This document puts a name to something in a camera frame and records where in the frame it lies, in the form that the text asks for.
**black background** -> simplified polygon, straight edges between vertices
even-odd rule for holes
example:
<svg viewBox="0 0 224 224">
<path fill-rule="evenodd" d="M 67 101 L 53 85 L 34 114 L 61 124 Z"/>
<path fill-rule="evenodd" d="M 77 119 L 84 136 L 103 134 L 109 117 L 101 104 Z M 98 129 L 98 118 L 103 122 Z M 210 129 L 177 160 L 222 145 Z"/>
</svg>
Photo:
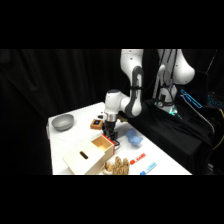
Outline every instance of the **black background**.
<svg viewBox="0 0 224 224">
<path fill-rule="evenodd" d="M 216 49 L 183 49 L 206 72 Z M 129 94 L 121 49 L 0 49 L 2 174 L 52 174 L 48 118 L 104 102 L 110 89 Z M 209 90 L 224 94 L 224 50 L 209 70 Z M 159 57 L 145 49 L 143 100 L 151 99 Z"/>
</svg>

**tabletop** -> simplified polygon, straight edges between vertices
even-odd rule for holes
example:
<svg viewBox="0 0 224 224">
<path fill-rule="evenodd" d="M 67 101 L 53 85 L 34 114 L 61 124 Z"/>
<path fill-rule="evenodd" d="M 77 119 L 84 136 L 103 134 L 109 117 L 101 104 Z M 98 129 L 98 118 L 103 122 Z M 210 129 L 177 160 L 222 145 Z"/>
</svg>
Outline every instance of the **tabletop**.
<svg viewBox="0 0 224 224">
<path fill-rule="evenodd" d="M 52 126 L 52 121 L 57 116 L 49 118 L 49 138 L 54 175 L 72 175 L 62 158 L 67 152 L 72 150 L 72 148 L 92 141 L 103 134 L 102 130 L 91 129 L 90 124 L 94 119 L 99 119 L 98 116 L 102 115 L 104 109 L 104 103 L 97 103 L 66 113 L 73 115 L 75 122 L 74 126 L 65 132 L 58 132 Z M 114 162 L 117 156 L 122 160 L 127 158 L 131 161 L 142 153 L 145 153 L 145 158 L 130 166 L 129 175 L 140 175 L 140 173 L 153 162 L 155 162 L 157 166 L 147 175 L 191 175 L 191 173 L 138 130 L 136 130 L 137 135 L 142 137 L 143 141 L 138 146 L 131 145 L 125 133 L 132 128 L 133 127 L 129 123 L 121 123 L 120 120 L 117 121 L 116 131 L 118 131 L 118 141 L 121 146 L 109 161 Z"/>
</svg>

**bowl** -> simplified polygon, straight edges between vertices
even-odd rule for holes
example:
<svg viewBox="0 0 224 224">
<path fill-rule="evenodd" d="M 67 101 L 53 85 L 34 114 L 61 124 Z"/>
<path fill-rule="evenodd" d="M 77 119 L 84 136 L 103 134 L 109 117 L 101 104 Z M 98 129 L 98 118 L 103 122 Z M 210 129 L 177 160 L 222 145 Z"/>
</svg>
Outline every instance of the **bowl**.
<svg viewBox="0 0 224 224">
<path fill-rule="evenodd" d="M 74 125 L 74 117 L 70 114 L 61 115 L 52 121 L 52 126 L 57 131 L 67 131 Z"/>
</svg>

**small box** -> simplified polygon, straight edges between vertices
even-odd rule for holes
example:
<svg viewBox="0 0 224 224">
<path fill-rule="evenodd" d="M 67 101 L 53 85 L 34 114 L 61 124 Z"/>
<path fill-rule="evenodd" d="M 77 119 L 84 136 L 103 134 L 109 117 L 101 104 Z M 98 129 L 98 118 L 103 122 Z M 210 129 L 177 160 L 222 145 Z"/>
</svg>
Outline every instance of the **small box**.
<svg viewBox="0 0 224 224">
<path fill-rule="evenodd" d="M 102 130 L 103 120 L 94 120 L 90 125 L 91 129 Z"/>
<path fill-rule="evenodd" d="M 105 135 L 67 153 L 63 160 L 74 175 L 97 175 L 115 153 L 115 144 Z"/>
</svg>

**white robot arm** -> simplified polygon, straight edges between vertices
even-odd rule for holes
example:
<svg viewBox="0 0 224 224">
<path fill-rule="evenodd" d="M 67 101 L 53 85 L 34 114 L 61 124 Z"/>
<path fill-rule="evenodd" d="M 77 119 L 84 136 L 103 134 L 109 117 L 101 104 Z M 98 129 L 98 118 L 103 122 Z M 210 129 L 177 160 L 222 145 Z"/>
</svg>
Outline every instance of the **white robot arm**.
<svg viewBox="0 0 224 224">
<path fill-rule="evenodd" d="M 157 81 L 153 99 L 158 108 L 170 112 L 176 111 L 174 101 L 177 94 L 175 84 L 186 85 L 195 76 L 195 70 L 187 63 L 181 49 L 158 49 L 161 66 L 157 74 Z M 160 83 L 158 98 L 157 89 Z"/>
<path fill-rule="evenodd" d="M 142 111 L 142 87 L 144 72 L 142 69 L 143 49 L 123 49 L 121 52 L 121 69 L 130 80 L 130 97 L 119 90 L 110 90 L 106 95 L 104 134 L 116 140 L 114 128 L 119 111 L 128 117 L 138 116 Z"/>
<path fill-rule="evenodd" d="M 110 90 L 106 95 L 104 134 L 111 140 L 117 138 L 114 132 L 119 111 L 129 118 L 138 116 L 142 111 L 142 87 L 144 72 L 142 57 L 144 49 L 123 49 L 121 52 L 121 69 L 130 80 L 130 97 L 119 90 Z M 195 75 L 195 70 L 185 60 L 181 49 L 158 49 L 160 66 L 157 74 L 153 99 L 156 106 L 166 112 L 175 109 L 174 100 L 177 94 L 175 84 L 186 85 Z M 159 97 L 157 90 L 160 83 Z"/>
</svg>

